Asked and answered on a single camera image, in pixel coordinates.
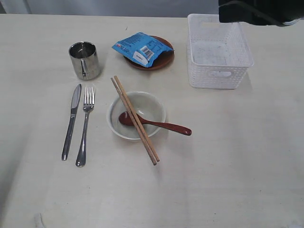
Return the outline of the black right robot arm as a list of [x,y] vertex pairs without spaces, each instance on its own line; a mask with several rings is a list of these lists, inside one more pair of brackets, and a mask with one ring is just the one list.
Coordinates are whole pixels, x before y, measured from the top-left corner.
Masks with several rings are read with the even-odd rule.
[[302,0],[219,0],[221,23],[287,27],[304,17]]

